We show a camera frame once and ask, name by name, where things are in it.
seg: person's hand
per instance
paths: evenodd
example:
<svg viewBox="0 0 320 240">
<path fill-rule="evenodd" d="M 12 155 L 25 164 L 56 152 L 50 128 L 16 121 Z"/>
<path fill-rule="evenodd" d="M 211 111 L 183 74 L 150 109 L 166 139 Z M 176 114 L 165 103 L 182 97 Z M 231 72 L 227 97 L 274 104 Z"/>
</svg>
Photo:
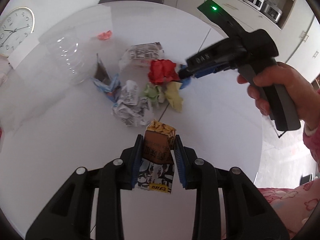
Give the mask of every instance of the person's hand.
<svg viewBox="0 0 320 240">
<path fill-rule="evenodd" d="M 237 81 L 239 84 L 247 83 L 241 75 L 238 76 Z M 320 123 L 320 95 L 293 67 L 278 62 L 278 66 L 267 67 L 259 73 L 253 78 L 253 82 L 258 87 L 283 84 L 295 103 L 299 118 L 304 120 L 311 130 L 318 127 Z M 270 105 L 268 101 L 260 97 L 259 91 L 251 85 L 247 91 L 248 95 L 255 99 L 256 107 L 260 112 L 263 115 L 269 115 Z"/>
</svg>

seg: clock hand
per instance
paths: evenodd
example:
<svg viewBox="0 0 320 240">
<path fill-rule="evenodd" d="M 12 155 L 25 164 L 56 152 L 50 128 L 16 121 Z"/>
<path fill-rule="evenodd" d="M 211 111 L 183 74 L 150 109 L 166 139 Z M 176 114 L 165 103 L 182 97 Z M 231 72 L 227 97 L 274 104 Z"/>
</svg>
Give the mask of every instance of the clock hand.
<svg viewBox="0 0 320 240">
<path fill-rule="evenodd" d="M 7 32 L 16 32 L 16 31 L 18 31 L 18 30 L 21 30 L 21 29 L 24 29 L 24 28 L 27 28 L 27 27 L 29 27 L 29 26 L 26 26 L 26 27 L 22 27 L 22 28 L 20 28 L 20 29 L 15 29 L 15 30 L 5 30 L 5 31 L 7 31 Z"/>
<path fill-rule="evenodd" d="M 3 46 L 3 44 L 6 42 L 6 40 L 7 40 L 7 39 L 11 36 L 11 34 L 14 33 L 16 30 L 17 30 L 17 29 L 14 29 L 14 30 L 9 34 L 9 36 L 4 40 L 4 42 L 1 43 L 1 46 L 0 46 L 0 47 Z"/>
<path fill-rule="evenodd" d="M 18 30 L 21 30 L 21 29 L 24 29 L 24 28 L 28 28 L 29 26 L 26 26 L 26 27 L 22 27 L 20 29 L 15 29 L 14 32 L 18 31 Z"/>
</svg>

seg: white cabinet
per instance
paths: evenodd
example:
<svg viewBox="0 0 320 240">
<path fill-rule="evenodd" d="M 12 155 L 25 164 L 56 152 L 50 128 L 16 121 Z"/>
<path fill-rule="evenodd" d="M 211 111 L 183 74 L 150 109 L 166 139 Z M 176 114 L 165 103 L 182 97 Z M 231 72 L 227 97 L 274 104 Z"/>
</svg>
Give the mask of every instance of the white cabinet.
<svg viewBox="0 0 320 240">
<path fill-rule="evenodd" d="M 314 17 L 312 25 L 288 64 L 310 83 L 320 74 L 320 24 Z"/>
<path fill-rule="evenodd" d="M 281 29 L 269 18 L 242 0 L 213 0 L 228 14 L 240 23 L 246 31 L 258 29 L 266 30 L 274 41 L 277 40 Z M 205 16 L 200 17 L 205 22 L 212 24 Z"/>
<path fill-rule="evenodd" d="M 313 16 L 306 0 L 295 0 L 292 11 L 281 31 L 281 36 L 276 41 L 279 50 L 277 61 L 286 62 L 289 59 L 303 39 L 301 34 L 308 31 Z"/>
</svg>

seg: yellow crumpled paper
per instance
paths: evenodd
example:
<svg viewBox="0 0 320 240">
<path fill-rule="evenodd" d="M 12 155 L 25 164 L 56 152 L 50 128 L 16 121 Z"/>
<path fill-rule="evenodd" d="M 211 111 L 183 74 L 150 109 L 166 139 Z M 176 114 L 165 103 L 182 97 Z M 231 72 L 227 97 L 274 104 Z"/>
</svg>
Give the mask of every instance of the yellow crumpled paper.
<svg viewBox="0 0 320 240">
<path fill-rule="evenodd" d="M 179 88 L 182 86 L 180 82 L 169 82 L 167 84 L 167 90 L 164 92 L 165 97 L 167 98 L 168 102 L 172 106 L 174 110 L 177 112 L 182 112 L 182 104 L 183 99 L 179 96 Z"/>
</svg>

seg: green crumpled paper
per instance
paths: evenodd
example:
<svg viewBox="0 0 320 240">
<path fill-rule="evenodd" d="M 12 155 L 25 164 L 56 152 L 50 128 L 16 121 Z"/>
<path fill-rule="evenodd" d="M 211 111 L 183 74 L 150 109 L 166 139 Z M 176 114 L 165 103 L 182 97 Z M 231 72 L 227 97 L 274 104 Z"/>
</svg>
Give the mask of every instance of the green crumpled paper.
<svg viewBox="0 0 320 240">
<path fill-rule="evenodd" d="M 158 105 L 158 103 L 163 103 L 165 101 L 165 95 L 162 92 L 161 86 L 154 85 L 150 82 L 147 83 L 142 94 L 143 96 L 149 98 L 151 103 L 155 105 Z"/>
<path fill-rule="evenodd" d="M 182 112 L 182 104 L 183 99 L 179 95 L 179 88 L 181 87 L 182 83 L 180 82 L 169 82 L 167 84 L 167 90 L 164 92 L 165 97 L 169 101 L 170 105 L 174 110 L 177 112 Z"/>
</svg>

